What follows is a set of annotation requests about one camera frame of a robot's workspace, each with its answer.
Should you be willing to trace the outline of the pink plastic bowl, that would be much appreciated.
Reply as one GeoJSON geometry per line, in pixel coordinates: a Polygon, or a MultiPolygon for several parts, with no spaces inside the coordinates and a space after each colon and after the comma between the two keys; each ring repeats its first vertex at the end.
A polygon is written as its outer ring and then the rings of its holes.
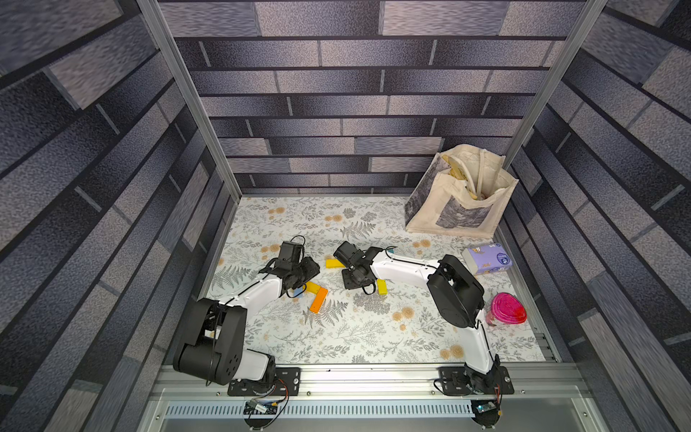
{"type": "Polygon", "coordinates": [[[523,304],[510,293],[498,293],[491,300],[486,322],[495,326],[497,322],[518,325],[527,321],[527,311],[523,304]]]}

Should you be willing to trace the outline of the orange block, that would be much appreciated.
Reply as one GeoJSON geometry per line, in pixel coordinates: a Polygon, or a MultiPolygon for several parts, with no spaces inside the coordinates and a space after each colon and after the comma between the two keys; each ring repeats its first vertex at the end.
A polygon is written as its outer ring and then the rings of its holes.
{"type": "Polygon", "coordinates": [[[326,288],[321,287],[315,293],[315,299],[311,304],[310,311],[312,313],[318,314],[320,312],[321,306],[324,304],[329,291],[326,288]]]}

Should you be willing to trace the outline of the long yellow block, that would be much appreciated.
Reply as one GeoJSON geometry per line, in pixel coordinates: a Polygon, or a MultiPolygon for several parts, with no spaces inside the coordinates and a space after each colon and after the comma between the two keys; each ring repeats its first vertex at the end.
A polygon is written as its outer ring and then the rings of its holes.
{"type": "Polygon", "coordinates": [[[387,295],[388,293],[388,286],[385,280],[383,279],[378,279],[376,281],[376,287],[377,287],[377,293],[381,296],[387,295]]]}
{"type": "Polygon", "coordinates": [[[335,258],[330,258],[326,260],[325,264],[327,269],[345,268],[346,266],[335,258]]]}

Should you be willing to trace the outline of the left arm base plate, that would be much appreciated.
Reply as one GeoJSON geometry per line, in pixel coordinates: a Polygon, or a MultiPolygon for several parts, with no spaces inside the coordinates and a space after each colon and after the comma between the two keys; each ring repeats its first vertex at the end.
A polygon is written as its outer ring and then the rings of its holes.
{"type": "Polygon", "coordinates": [[[233,380],[229,384],[228,396],[257,397],[274,391],[277,395],[297,396],[301,385],[300,367],[269,368],[259,381],[233,380]]]}

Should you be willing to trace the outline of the right circuit board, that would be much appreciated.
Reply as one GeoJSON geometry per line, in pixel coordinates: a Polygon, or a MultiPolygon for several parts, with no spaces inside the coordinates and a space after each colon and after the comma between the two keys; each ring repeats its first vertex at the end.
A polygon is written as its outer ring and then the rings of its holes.
{"type": "Polygon", "coordinates": [[[494,428],[501,417],[500,405],[495,401],[471,401],[473,421],[482,428],[494,428]]]}

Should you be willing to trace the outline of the purple tissue box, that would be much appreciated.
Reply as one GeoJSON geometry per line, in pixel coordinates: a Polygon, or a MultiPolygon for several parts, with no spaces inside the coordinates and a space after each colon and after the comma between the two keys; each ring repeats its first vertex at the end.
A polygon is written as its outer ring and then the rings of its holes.
{"type": "Polygon", "coordinates": [[[462,258],[473,275],[487,275],[507,271],[514,262],[500,243],[466,248],[462,258]]]}

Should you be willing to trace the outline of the cream canvas tote bag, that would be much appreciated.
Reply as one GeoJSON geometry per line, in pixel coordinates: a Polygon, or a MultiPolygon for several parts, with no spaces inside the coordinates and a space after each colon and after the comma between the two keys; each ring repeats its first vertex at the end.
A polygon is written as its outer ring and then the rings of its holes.
{"type": "Polygon", "coordinates": [[[436,154],[404,205],[406,231],[491,239],[518,185],[504,161],[468,144],[436,154]]]}

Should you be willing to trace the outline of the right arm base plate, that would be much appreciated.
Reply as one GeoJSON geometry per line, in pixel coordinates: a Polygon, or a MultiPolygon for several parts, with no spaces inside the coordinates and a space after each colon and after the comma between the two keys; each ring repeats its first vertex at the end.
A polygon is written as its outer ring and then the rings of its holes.
{"type": "Polygon", "coordinates": [[[480,374],[465,366],[445,366],[438,369],[435,388],[446,396],[513,395],[515,389],[506,367],[493,367],[480,374]]]}

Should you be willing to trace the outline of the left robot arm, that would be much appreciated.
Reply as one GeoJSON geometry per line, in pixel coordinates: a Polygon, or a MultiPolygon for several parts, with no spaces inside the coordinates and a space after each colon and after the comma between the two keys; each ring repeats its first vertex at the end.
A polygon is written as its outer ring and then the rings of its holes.
{"type": "Polygon", "coordinates": [[[244,348],[248,320],[319,273],[320,266],[305,255],[301,243],[284,241],[278,256],[259,271],[259,279],[240,293],[227,300],[194,302],[182,321],[174,369],[206,383],[246,381],[261,391],[273,386],[275,358],[244,348]]]}

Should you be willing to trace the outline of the left circuit board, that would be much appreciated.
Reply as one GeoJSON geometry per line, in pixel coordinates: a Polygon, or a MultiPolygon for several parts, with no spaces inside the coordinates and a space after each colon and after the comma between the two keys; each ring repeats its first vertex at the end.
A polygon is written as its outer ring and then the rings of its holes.
{"type": "Polygon", "coordinates": [[[278,414],[281,404],[278,401],[246,401],[243,415],[246,417],[275,416],[278,414]]]}

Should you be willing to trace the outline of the circuit board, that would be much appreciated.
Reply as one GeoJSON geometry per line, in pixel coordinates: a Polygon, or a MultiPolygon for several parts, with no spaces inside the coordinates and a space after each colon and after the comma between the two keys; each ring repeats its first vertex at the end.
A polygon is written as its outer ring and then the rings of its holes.
{"type": "Polygon", "coordinates": [[[471,401],[473,421],[482,428],[494,428],[501,417],[500,405],[495,401],[471,401]]]}
{"type": "Polygon", "coordinates": [[[243,415],[246,417],[275,416],[278,414],[281,404],[278,401],[246,401],[243,415]]]}

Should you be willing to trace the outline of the aluminium front rail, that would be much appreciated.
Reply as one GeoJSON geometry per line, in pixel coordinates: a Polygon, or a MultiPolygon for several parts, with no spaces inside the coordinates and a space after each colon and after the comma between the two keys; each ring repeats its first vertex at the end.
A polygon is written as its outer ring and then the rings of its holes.
{"type": "MultiPolygon", "coordinates": [[[[441,364],[300,365],[300,400],[441,399],[435,384],[441,364]]],[[[576,365],[570,363],[506,363],[500,377],[504,401],[511,399],[578,399],[592,396],[576,365]]],[[[226,398],[228,387],[160,369],[150,401],[213,401],[226,398]]]]}

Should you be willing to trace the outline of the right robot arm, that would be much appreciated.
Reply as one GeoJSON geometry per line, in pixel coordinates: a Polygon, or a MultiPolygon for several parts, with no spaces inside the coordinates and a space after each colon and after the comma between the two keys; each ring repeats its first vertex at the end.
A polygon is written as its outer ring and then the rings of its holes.
{"type": "Polygon", "coordinates": [[[402,257],[385,248],[361,250],[345,241],[334,252],[345,267],[345,289],[354,290],[379,280],[428,288],[439,314],[455,326],[464,339],[464,372],[460,381],[465,394],[495,392],[500,379],[500,359],[491,353],[483,326],[484,288],[455,256],[424,261],[402,257]]]}

